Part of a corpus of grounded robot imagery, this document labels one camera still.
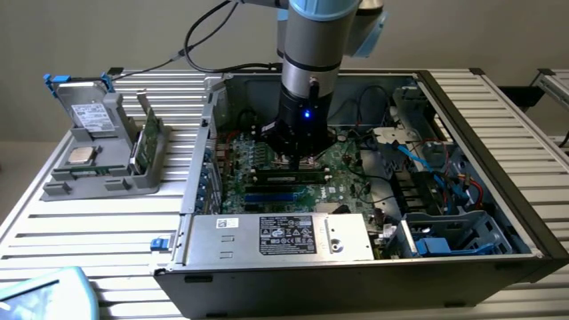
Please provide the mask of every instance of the blue plastic object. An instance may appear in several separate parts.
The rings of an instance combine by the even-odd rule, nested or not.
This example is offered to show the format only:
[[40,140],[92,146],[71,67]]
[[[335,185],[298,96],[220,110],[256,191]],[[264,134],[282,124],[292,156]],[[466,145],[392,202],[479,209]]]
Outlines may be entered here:
[[70,75],[56,75],[52,79],[54,83],[66,83],[71,80],[71,76]]
[[490,255],[495,244],[487,243],[478,249],[451,250],[446,238],[423,238],[416,241],[418,252],[422,257],[448,257],[452,255]]
[[79,267],[66,267],[0,290],[0,319],[99,319],[98,297]]
[[374,48],[378,45],[378,40],[380,39],[382,31],[384,30],[384,23],[386,23],[387,17],[388,17],[388,13],[384,11],[378,19],[378,22],[376,22],[376,25],[374,26],[372,31],[366,37],[366,40],[360,45],[360,48],[358,49],[355,55],[352,55],[352,57],[368,58],[371,56]]
[[360,5],[359,0],[291,0],[290,6],[307,19],[331,21],[347,16]]
[[55,93],[55,89],[54,89],[52,75],[48,73],[44,74],[44,83],[54,98],[58,98],[58,94]]
[[287,9],[278,9],[276,10],[276,20],[278,21],[287,21],[288,20],[288,10]]
[[151,251],[168,251],[170,239],[156,238],[151,242]]
[[115,92],[114,79],[108,76],[107,72],[103,72],[100,74],[100,79],[103,80],[103,83],[107,86],[108,92]]

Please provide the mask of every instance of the white wall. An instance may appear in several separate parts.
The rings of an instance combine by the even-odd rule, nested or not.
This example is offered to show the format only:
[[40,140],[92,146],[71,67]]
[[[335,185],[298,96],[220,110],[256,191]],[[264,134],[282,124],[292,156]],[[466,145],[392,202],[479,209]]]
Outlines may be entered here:
[[[44,73],[98,75],[111,66],[144,68],[182,48],[211,0],[0,0],[0,139],[55,141],[68,128],[43,86]],[[499,84],[530,83],[536,68],[569,68],[568,0],[386,0],[391,13],[374,56],[344,67],[482,67]],[[220,67],[276,61],[276,13],[242,6],[196,51]],[[203,30],[220,21],[215,17]],[[187,68],[179,61],[175,68]],[[536,121],[567,130],[569,114]]]

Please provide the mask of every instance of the metal panel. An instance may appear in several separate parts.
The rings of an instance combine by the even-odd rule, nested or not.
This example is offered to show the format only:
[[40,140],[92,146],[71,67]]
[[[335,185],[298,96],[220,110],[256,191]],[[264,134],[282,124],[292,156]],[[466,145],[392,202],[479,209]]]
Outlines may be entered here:
[[[464,111],[475,132],[492,145],[491,152],[511,174],[514,182],[527,197],[535,200],[534,207],[558,238],[569,241],[567,169],[543,141],[535,138],[532,128],[527,128],[514,116],[511,106],[480,76],[468,70],[436,70],[434,76],[448,92],[452,92],[450,95],[458,108]],[[178,227],[176,213],[199,125],[194,114],[203,108],[203,81],[204,74],[200,73],[156,71],[116,82],[118,89],[127,93],[127,113],[142,114],[134,90],[152,88],[148,90],[148,97],[154,108],[174,126],[171,141],[175,143],[164,162],[163,180],[167,183],[158,194],[143,197],[42,203],[39,185],[47,178],[48,165],[32,182],[7,223],[0,227],[0,287],[54,272],[60,266],[80,265],[98,292],[102,317],[184,319],[148,276],[148,263],[170,259],[170,254],[151,254],[148,241],[158,235],[174,232]],[[482,117],[492,113],[495,117]],[[522,138],[530,138],[530,141],[523,141]],[[48,163],[56,159],[58,150]],[[475,308],[322,315],[304,319],[439,320],[522,317],[526,320],[569,317],[568,267],[539,283],[514,285]]]

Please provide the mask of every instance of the circuit board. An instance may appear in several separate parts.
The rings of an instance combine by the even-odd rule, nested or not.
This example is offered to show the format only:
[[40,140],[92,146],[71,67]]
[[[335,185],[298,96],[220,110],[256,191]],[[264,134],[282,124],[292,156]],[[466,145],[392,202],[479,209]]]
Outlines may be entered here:
[[154,109],[151,109],[130,160],[132,168],[139,175],[144,174],[146,170],[152,166],[156,156],[159,131],[159,119],[156,118]]
[[255,196],[248,192],[254,189],[250,180],[252,169],[287,169],[288,161],[275,154],[266,143],[256,143],[250,135],[244,133],[235,135],[234,139],[227,141],[226,161],[222,164],[223,213],[331,213],[339,206],[347,205],[352,213],[363,213],[366,217],[372,215],[375,209],[371,195],[360,192],[366,181],[348,170],[343,161],[346,155],[355,158],[355,155],[347,152],[350,145],[352,145],[350,140],[338,142],[320,157],[302,161],[302,170],[328,168],[330,179],[326,184],[287,186],[290,190],[294,188],[288,197],[270,197],[275,201],[252,203],[247,201]]

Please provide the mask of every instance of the sticker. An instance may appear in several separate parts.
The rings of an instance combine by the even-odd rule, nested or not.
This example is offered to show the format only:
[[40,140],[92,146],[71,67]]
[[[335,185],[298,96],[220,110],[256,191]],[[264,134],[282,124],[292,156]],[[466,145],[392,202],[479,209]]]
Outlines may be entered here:
[[239,228],[239,218],[218,219],[215,227],[218,229]]
[[74,108],[79,121],[88,132],[115,130],[114,122],[108,117],[106,107],[100,103],[94,103],[91,105],[72,105],[71,108]]
[[259,238],[262,255],[306,255],[318,252],[311,215],[260,217]]

